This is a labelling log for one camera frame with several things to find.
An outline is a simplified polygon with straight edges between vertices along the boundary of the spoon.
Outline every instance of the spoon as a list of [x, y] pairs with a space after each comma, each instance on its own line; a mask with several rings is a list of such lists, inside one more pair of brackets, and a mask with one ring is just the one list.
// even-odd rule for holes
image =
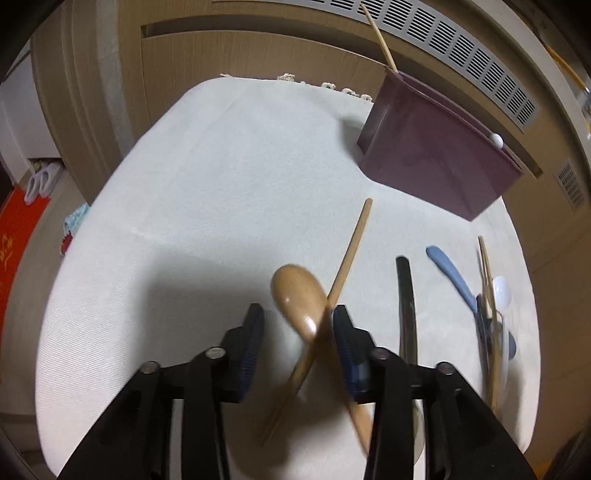
[[326, 308], [326, 293], [304, 267], [283, 265], [271, 279], [275, 304], [306, 343], [316, 336]]
[[[324, 315], [327, 298], [322, 286], [312, 273], [299, 265], [284, 265], [271, 280], [271, 293], [275, 304], [287, 322], [306, 343], [311, 343]], [[337, 378], [342, 377], [335, 343], [327, 341], [326, 352]], [[363, 405], [349, 398], [342, 385], [343, 398], [347, 402], [349, 416], [366, 455], [369, 452], [373, 421]]]

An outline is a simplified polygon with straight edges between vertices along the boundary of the air vent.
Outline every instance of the air vent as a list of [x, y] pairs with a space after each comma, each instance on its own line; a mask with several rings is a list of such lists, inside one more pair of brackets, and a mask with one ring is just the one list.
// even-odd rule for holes
[[[384, 6], [384, 0], [363, 0], [363, 4], [374, 20], [377, 20], [382, 11], [382, 7]], [[361, 10], [361, 2], [359, 3], [359, 10], [357, 10], [357, 13], [363, 14], [363, 10]]]
[[452, 52], [449, 54], [450, 59], [457, 63], [460, 67], [463, 67], [466, 60], [472, 53], [474, 44], [468, 40], [464, 35], [460, 35], [456, 44], [452, 48]]
[[572, 209], [576, 210], [581, 207], [584, 203], [583, 191], [570, 160], [566, 162], [555, 177]]
[[534, 104], [531, 103], [530, 100], [527, 100], [523, 107], [521, 107], [521, 112], [517, 114], [517, 120], [519, 120], [522, 124], [526, 124], [527, 121], [534, 113]]
[[501, 86], [495, 93], [495, 97], [497, 97], [502, 103], [505, 103], [511, 94], [515, 90], [515, 82], [511, 80], [511, 77], [505, 77], [501, 83]]
[[405, 0], [392, 0], [384, 15], [384, 23], [402, 30], [412, 7], [413, 5]]
[[[263, 0], [367, 22], [360, 0]], [[517, 77], [474, 36], [420, 0], [364, 0], [378, 27], [433, 55], [472, 82], [525, 131], [539, 107]]]
[[455, 34], [455, 28], [450, 27], [444, 21], [440, 21], [429, 42], [429, 46], [437, 50], [440, 54], [445, 55]]
[[491, 66], [489, 67], [488, 72], [486, 72], [486, 75], [484, 75], [484, 78], [482, 79], [482, 84], [491, 92], [493, 92], [504, 74], [505, 71], [501, 67], [499, 67], [497, 63], [494, 61], [491, 63]]
[[507, 108], [512, 114], [516, 115], [517, 111], [521, 108], [521, 105], [523, 105], [523, 102], [525, 102], [526, 98], [527, 97], [523, 91], [518, 88], [511, 97], [511, 100], [509, 100], [509, 103], [507, 103]]
[[330, 4], [333, 7], [344, 8], [345, 10], [353, 10], [355, 0], [332, 0]]
[[466, 70], [470, 75], [478, 80], [490, 60], [491, 58], [486, 53], [484, 53], [481, 49], [478, 49], [470, 60], [470, 65], [468, 65]]
[[408, 26], [408, 34], [420, 41], [425, 41], [427, 35], [435, 22], [435, 16], [421, 8], [417, 8], [410, 25]]

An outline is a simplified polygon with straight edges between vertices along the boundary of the white tablecloth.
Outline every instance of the white tablecloth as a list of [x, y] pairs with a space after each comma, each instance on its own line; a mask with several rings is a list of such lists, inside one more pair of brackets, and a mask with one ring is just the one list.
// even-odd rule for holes
[[[359, 131], [372, 104], [283, 81], [220, 78], [189, 91], [146, 133], [92, 206], [57, 276], [41, 333], [37, 421], [59, 473], [146, 360], [190, 360], [260, 302], [267, 324], [246, 401], [224, 407], [234, 478], [359, 479], [365, 458], [322, 366], [273, 441], [252, 440], [302, 350], [269, 291], [286, 263], [326, 291], [366, 197], [374, 206], [340, 301], [377, 345], [398, 351], [395, 257], [409, 258], [421, 365], [455, 364], [480, 390], [473, 316], [425, 254], [438, 245], [480, 291], [478, 235], [513, 291], [504, 423], [524, 450], [540, 386], [531, 284], [501, 200], [473, 222], [367, 179]], [[424, 459], [418, 470], [424, 469]]]

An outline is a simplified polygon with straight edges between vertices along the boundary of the slipper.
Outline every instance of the slipper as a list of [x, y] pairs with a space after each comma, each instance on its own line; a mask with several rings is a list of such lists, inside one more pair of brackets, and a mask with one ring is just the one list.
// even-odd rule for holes
[[25, 192], [25, 205], [32, 204], [37, 195], [39, 194], [39, 188], [41, 186], [41, 172], [35, 173], [27, 183], [27, 191]]
[[39, 172], [41, 176], [41, 184], [39, 186], [39, 195], [43, 198], [49, 197], [49, 194], [56, 186], [57, 181], [64, 170], [64, 165], [61, 162], [55, 161], [50, 163], [47, 167]]

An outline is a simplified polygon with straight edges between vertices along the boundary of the purple plastic bin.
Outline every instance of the purple plastic bin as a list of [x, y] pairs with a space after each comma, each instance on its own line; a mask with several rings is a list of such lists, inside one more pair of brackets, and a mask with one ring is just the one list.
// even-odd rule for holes
[[358, 146], [370, 179], [474, 220], [523, 175], [491, 131], [441, 93], [386, 68]]

